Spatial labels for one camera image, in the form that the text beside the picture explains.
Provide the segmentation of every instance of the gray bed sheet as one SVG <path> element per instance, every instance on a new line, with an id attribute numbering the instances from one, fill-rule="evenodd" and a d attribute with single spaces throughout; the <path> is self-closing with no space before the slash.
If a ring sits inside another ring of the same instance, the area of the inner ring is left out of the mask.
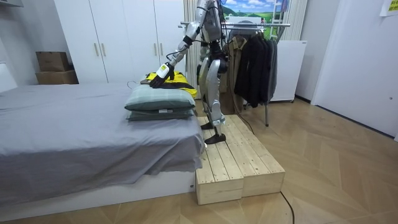
<path id="1" fill-rule="evenodd" d="M 0 93 L 0 206 L 200 168 L 197 118 L 128 121 L 130 92 L 121 83 Z"/>

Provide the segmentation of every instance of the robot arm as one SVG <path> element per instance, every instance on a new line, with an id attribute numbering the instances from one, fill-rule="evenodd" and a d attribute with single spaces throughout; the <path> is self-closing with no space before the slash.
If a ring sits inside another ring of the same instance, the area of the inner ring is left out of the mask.
<path id="1" fill-rule="evenodd" d="M 178 45 L 175 53 L 172 54 L 169 61 L 161 65 L 158 71 L 156 71 L 156 77 L 149 83 L 152 88 L 158 88 L 169 76 L 173 77 L 175 65 L 184 58 L 184 55 L 187 54 L 188 49 L 200 33 L 206 13 L 212 5 L 213 0 L 198 0 L 197 9 L 195 11 L 195 21 L 189 23 L 185 37 Z"/>

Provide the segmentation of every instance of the clothes rack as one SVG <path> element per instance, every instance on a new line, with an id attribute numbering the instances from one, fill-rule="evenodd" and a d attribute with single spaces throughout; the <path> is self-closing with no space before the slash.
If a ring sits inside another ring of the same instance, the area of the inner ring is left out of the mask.
<path id="1" fill-rule="evenodd" d="M 181 22 L 181 25 L 185 26 L 178 26 L 180 28 L 187 28 L 187 25 L 189 22 Z M 282 34 L 285 31 L 286 27 L 290 27 L 290 24 L 268 24 L 268 23 L 262 23 L 262 24 L 255 24 L 255 23 L 235 23 L 235 22 L 222 22 L 222 26 L 225 26 L 223 29 L 227 30 L 264 30 L 266 27 L 279 27 L 279 33 L 277 34 L 276 42 L 279 43 L 280 38 L 282 37 Z M 248 27 L 230 27 L 230 26 L 248 26 Z M 269 107 L 268 104 L 266 104 L 266 126 L 269 126 Z"/>

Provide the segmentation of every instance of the humanoid robot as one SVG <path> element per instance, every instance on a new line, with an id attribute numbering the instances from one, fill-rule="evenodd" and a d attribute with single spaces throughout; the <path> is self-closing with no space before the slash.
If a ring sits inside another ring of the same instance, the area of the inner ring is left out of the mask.
<path id="1" fill-rule="evenodd" d="M 215 135 L 206 139 L 207 144 L 215 144 L 225 141 L 226 137 L 221 132 L 221 124 L 225 122 L 225 116 L 220 106 L 220 76 L 227 71 L 227 58 L 223 52 L 220 41 L 223 37 L 221 22 L 223 13 L 220 0 L 198 0 L 195 11 L 195 21 L 189 23 L 185 37 L 178 45 L 177 50 L 171 53 L 169 61 L 164 63 L 157 76 L 150 82 L 152 88 L 157 88 L 168 77 L 174 75 L 174 67 L 181 61 L 188 49 L 202 30 L 201 62 L 199 71 L 199 86 L 203 102 L 203 109 L 209 119 L 209 123 L 202 125 L 202 129 L 215 130 Z M 206 56 L 207 48 L 210 49 L 209 57 Z"/>

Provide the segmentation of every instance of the wooden platform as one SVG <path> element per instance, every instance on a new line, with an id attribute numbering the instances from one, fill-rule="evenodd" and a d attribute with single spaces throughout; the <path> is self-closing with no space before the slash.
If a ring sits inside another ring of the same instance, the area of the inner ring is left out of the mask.
<path id="1" fill-rule="evenodd" d="M 198 118 L 200 124 L 207 118 Z M 196 171 L 200 205 L 280 192 L 285 170 L 237 115 L 227 115 L 222 126 L 226 142 L 208 145 Z M 205 139 L 213 130 L 203 131 Z"/>

